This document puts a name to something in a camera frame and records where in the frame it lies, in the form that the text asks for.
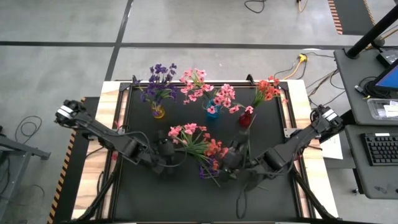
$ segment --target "wooden table frame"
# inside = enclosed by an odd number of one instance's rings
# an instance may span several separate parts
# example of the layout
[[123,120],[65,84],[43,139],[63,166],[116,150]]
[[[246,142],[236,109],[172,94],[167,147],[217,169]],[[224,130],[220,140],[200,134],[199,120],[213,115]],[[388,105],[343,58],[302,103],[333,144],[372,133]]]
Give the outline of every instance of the wooden table frame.
[[[243,82],[243,81],[223,81],[223,82]],[[126,111],[128,91],[122,91],[123,94],[119,94],[121,90],[121,83],[126,82],[104,82],[101,97],[99,99],[96,119],[103,123],[109,128],[115,128],[116,124],[114,121],[118,121],[119,124],[123,123],[124,114]],[[283,112],[285,117],[284,125],[286,128],[305,128],[310,124],[309,114],[311,112],[310,104],[307,98],[307,92],[305,91],[305,85],[302,80],[289,80],[281,82],[282,85],[287,86],[290,94],[281,93],[282,98],[289,100],[288,103],[283,102]],[[122,86],[122,88],[129,88],[129,85]],[[313,140],[312,146],[319,147],[319,142]],[[99,148],[97,142],[91,142],[88,147],[87,153],[94,151]],[[84,213],[86,208],[90,205],[93,199],[96,197],[96,185],[98,177],[102,171],[104,171],[106,158],[109,157],[107,150],[99,151],[93,154],[85,161],[83,173],[80,180],[80,186],[76,197],[75,207],[73,209],[72,218],[77,218]],[[321,204],[328,210],[330,214],[337,217],[337,209],[331,191],[328,174],[326,172],[325,163],[323,161],[322,152],[318,149],[311,147],[306,148],[303,154],[303,162],[295,162],[297,170],[300,170],[300,166],[306,170],[305,179],[308,180],[309,186],[312,192],[315,194]],[[108,165],[109,172],[114,167],[114,161]],[[298,186],[300,195],[300,209],[303,217],[311,217],[313,208],[308,207],[307,198],[302,191],[301,187]],[[102,207],[102,217],[108,216],[109,204],[111,198],[112,189],[110,189],[105,197],[104,204]],[[315,216],[320,218],[319,214],[315,211]]]

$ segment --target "blue vase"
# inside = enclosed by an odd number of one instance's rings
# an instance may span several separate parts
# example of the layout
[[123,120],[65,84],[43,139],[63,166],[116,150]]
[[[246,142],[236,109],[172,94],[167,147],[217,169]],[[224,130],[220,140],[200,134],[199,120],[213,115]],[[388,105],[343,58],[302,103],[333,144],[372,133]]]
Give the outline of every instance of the blue vase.
[[[211,106],[214,106],[214,108],[215,108],[215,113],[209,113],[208,111],[207,111],[207,108],[209,108],[209,107],[211,107]],[[216,118],[218,118],[218,116],[220,115],[220,111],[221,111],[221,105],[216,105],[215,103],[214,103],[214,101],[213,101],[213,99],[211,99],[211,100],[209,100],[209,102],[207,103],[207,105],[206,105],[206,114],[207,114],[207,117],[208,118],[211,118],[211,119],[216,119]]]

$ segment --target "concrete floor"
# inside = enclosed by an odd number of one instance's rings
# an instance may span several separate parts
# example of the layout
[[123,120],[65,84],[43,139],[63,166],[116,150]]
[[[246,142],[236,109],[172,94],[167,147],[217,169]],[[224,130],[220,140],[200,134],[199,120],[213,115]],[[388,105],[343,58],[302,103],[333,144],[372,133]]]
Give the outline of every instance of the concrete floor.
[[[0,41],[114,42],[126,3],[0,0]],[[393,0],[368,3],[376,21],[394,6]],[[135,0],[123,42],[351,45],[359,38],[336,33],[326,0],[310,1],[302,14],[292,0],[267,1],[261,14],[248,11],[243,0]],[[387,43],[398,45],[398,35]],[[112,51],[110,47],[0,46],[0,124],[12,136],[23,117],[40,116],[43,125],[27,144],[52,153],[48,161],[31,160],[20,193],[7,211],[9,223],[46,222],[70,134],[53,123],[54,114],[64,99],[100,94]],[[178,73],[189,67],[205,69],[210,80],[243,79],[248,73],[260,79],[291,67],[299,53],[310,51],[122,48],[112,80],[147,78],[148,68],[158,62],[175,62]],[[317,53],[333,55],[331,50]],[[336,68],[332,58],[308,56],[303,78],[307,85]],[[342,86],[339,75],[333,81]],[[324,103],[341,91],[327,83],[312,100]],[[344,94],[330,106],[339,114],[349,109]],[[351,195],[356,184],[350,170],[328,174],[341,218],[396,223],[398,201]],[[37,189],[26,190],[32,184],[44,188],[44,198]]]

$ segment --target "computer monitor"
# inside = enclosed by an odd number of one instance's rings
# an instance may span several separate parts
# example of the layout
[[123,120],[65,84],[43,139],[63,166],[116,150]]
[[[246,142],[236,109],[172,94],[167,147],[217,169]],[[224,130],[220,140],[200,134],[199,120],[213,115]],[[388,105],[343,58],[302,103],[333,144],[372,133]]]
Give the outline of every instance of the computer monitor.
[[398,60],[381,73],[372,86],[380,90],[398,91]]

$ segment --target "black metal pole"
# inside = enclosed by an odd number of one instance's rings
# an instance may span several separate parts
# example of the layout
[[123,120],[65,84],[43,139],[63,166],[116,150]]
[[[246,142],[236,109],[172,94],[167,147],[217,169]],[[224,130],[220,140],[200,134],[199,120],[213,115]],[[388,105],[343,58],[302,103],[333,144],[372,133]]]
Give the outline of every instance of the black metal pole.
[[365,34],[346,55],[349,58],[356,58],[376,37],[380,36],[391,24],[398,19],[398,5],[391,9],[367,34]]

